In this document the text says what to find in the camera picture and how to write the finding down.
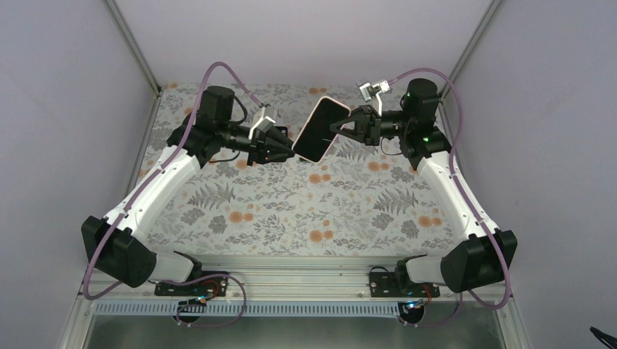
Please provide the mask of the black phone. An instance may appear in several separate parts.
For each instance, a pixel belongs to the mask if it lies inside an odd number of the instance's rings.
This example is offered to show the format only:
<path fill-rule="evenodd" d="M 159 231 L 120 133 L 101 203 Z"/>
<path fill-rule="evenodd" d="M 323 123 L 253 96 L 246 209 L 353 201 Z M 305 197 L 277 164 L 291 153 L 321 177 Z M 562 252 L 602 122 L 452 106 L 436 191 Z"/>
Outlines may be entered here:
<path fill-rule="evenodd" d="M 293 143 L 292 149 L 296 156 L 311 163 L 319 163 L 328 152 L 337 137 L 336 133 L 330 131 L 330 107 L 333 106 L 350 109 L 331 97 L 321 97 Z"/>

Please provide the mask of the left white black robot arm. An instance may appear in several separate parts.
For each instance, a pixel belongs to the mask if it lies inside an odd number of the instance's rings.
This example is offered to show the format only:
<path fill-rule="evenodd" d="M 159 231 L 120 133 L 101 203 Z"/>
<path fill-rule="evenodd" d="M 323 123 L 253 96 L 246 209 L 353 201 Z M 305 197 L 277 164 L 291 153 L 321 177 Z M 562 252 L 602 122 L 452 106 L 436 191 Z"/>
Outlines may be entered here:
<path fill-rule="evenodd" d="M 102 218 L 88 217 L 81 226 L 89 268 L 98 269 L 129 287 L 147 281 L 173 281 L 184 294 L 202 286 L 199 263 L 181 252 L 155 252 L 146 235 L 177 191 L 221 149 L 247 154 L 248 164 L 292 158 L 287 128 L 273 120 L 275 110 L 262 108 L 255 125 L 232 121 L 239 102 L 232 89 L 206 88 L 195 115 L 189 115 L 167 139 L 167 147 L 130 194 Z"/>

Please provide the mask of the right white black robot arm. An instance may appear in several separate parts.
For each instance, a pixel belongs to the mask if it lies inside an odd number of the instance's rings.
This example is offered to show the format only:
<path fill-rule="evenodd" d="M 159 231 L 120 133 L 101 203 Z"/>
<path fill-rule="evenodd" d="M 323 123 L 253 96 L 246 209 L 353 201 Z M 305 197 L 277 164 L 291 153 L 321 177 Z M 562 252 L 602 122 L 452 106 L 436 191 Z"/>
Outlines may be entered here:
<path fill-rule="evenodd" d="M 402 155 L 434 192 L 458 235 L 457 245 L 447 253 L 400 260 L 394 271 L 395 289 L 411 296 L 422 284 L 444 284 L 455 293 L 500 282 L 510 287 L 509 266 L 517 238 L 489 218 L 460 173 L 453 147 L 436 125 L 441 100 L 437 85 L 428 79 L 413 79 L 398 111 L 383 109 L 381 94 L 389 90 L 387 81 L 359 85 L 365 104 L 351 112 L 353 128 L 343 128 L 341 121 L 330 128 L 365 145 L 398 137 Z"/>

